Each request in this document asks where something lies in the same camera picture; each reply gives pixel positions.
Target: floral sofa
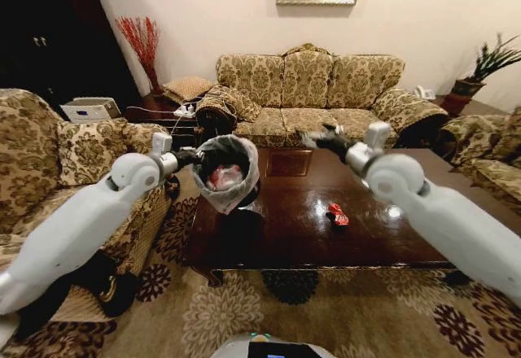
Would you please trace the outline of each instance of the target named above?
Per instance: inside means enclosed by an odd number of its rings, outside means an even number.
[[[361,140],[379,120],[391,124],[387,146],[393,146],[413,125],[430,121],[427,128],[437,132],[447,118],[396,87],[404,66],[391,55],[337,56],[305,44],[284,55],[222,55],[217,80],[261,106],[253,122],[239,121],[233,132],[258,146],[300,147],[296,129],[319,130],[325,122]]]
[[[511,116],[463,116],[440,131],[445,158],[521,215],[521,107]]]
[[[61,120],[37,95],[0,89],[0,271],[17,256],[25,238],[85,185],[95,183],[119,155],[148,153],[156,124],[123,119],[96,124]],[[171,204],[164,188],[136,202],[101,252],[115,261],[116,275],[137,276]],[[116,286],[109,278],[110,291]],[[110,301],[103,292],[104,302]],[[100,297],[71,286],[53,321],[107,321]]]

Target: table leg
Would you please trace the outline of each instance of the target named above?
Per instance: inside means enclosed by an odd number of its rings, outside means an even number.
[[[192,270],[208,279],[208,286],[221,287],[224,283],[224,276],[221,270],[215,270],[209,267],[194,267]]]

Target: patterned rug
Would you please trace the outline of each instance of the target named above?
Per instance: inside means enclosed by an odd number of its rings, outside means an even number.
[[[178,265],[198,191],[181,195],[155,240],[133,307],[108,323],[50,323],[9,357],[208,358],[235,334],[256,331],[323,346],[338,358],[521,357],[521,313],[444,270],[225,272],[214,289]]]

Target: vase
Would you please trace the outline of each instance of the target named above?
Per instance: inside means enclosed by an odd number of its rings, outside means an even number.
[[[153,65],[146,65],[143,64],[143,70],[147,74],[148,81],[150,83],[150,94],[154,97],[162,96],[163,95],[163,87],[160,85],[160,83],[157,81],[157,74],[155,73],[155,69]]]
[[[440,106],[445,109],[450,116],[459,116],[463,108],[472,100],[472,97],[484,86],[484,83],[456,80],[450,94],[445,96]]]

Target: white plastic bag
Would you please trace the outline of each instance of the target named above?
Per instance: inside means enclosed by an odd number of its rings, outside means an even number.
[[[245,153],[247,153],[247,159],[250,165],[244,180],[228,190],[211,191],[200,177],[200,165],[195,164],[192,166],[192,175],[195,183],[201,190],[201,195],[204,196],[218,212],[229,214],[244,198],[246,198],[248,194],[250,194],[255,187],[255,184],[259,181],[259,153],[257,152],[257,148],[253,142],[246,138],[239,138],[233,134],[211,138],[201,145],[197,151],[209,151],[224,138],[231,138],[240,142],[244,147]]]

